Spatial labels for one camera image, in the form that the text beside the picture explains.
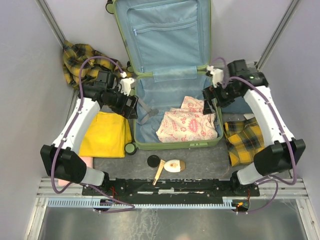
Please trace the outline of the cream pink-print cloth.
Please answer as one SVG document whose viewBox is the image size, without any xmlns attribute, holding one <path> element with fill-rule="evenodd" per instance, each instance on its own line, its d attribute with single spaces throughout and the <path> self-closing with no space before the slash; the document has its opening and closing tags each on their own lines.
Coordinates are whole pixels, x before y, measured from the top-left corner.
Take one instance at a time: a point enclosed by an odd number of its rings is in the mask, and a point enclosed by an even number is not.
<svg viewBox="0 0 320 240">
<path fill-rule="evenodd" d="M 185 96 L 180 108 L 164 113 L 156 135 L 162 143 L 208 141 L 218 137 L 216 114 L 203 114 L 205 102 Z"/>
</svg>

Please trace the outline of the blue-grey garment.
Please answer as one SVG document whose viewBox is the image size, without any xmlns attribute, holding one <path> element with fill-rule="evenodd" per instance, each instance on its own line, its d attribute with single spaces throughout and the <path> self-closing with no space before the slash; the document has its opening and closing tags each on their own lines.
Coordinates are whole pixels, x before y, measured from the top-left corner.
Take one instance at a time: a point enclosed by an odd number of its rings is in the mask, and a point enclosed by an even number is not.
<svg viewBox="0 0 320 240">
<path fill-rule="evenodd" d="M 223 114 L 252 114 L 250 106 L 243 97 L 238 97 L 227 107 L 221 108 Z"/>
</svg>

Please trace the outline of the yellow garment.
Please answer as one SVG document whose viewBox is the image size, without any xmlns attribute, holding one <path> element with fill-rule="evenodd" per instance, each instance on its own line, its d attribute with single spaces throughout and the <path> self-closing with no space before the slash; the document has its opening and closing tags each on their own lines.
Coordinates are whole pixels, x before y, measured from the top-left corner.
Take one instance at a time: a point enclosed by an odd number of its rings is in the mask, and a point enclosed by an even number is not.
<svg viewBox="0 0 320 240">
<path fill-rule="evenodd" d="M 132 142 L 129 121 L 116 113 L 100 111 L 92 120 L 79 149 L 79 156 L 123 158 Z"/>
</svg>

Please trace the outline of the pink fluffy cloth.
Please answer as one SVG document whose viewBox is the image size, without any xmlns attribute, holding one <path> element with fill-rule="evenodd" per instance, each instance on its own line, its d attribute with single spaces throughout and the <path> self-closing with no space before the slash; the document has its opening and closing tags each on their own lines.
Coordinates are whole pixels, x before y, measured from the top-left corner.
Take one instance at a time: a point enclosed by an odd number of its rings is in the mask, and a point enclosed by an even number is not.
<svg viewBox="0 0 320 240">
<path fill-rule="evenodd" d="M 91 157 L 91 156 L 81 156 L 80 158 L 84 161 L 84 163 L 86 164 L 87 167 L 93 168 L 93 162 L 94 162 L 94 158 L 93 157 Z M 58 186 L 59 187 L 64 187 L 69 183 L 70 183 L 69 181 L 58 179 Z"/>
</svg>

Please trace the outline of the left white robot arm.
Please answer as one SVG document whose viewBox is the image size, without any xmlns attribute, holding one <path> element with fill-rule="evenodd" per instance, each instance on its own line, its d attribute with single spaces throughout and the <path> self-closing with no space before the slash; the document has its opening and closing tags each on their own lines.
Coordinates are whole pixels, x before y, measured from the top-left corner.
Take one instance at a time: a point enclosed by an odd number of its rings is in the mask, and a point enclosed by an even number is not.
<svg viewBox="0 0 320 240">
<path fill-rule="evenodd" d="M 136 80 L 122 73 L 102 71 L 102 79 L 84 84 L 76 106 L 62 132 L 50 145 L 43 145 L 40 156 L 45 171 L 51 180 L 60 179 L 75 184 L 93 185 L 99 195 L 106 195 L 111 189 L 109 175 L 88 167 L 79 157 L 85 134 L 103 106 L 126 118 L 137 118 L 138 97 L 131 95 Z"/>
</svg>

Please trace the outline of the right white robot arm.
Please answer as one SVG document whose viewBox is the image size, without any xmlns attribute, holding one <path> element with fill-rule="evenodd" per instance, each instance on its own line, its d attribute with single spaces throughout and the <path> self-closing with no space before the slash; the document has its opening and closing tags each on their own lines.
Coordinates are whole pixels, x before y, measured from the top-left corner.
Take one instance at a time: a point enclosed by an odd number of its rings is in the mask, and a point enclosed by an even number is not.
<svg viewBox="0 0 320 240">
<path fill-rule="evenodd" d="M 236 196 L 247 191 L 250 184 L 263 184 L 271 180 L 293 186 L 298 179 L 297 163 L 306 144 L 296 139 L 287 128 L 273 101 L 265 75 L 250 71 L 246 61 L 234 60 L 225 69 L 206 67 L 211 85 L 204 88 L 204 114 L 231 105 L 242 97 L 254 114 L 260 127 L 264 149 L 253 157 L 253 162 L 236 172 L 235 180 L 229 183 Z"/>
</svg>

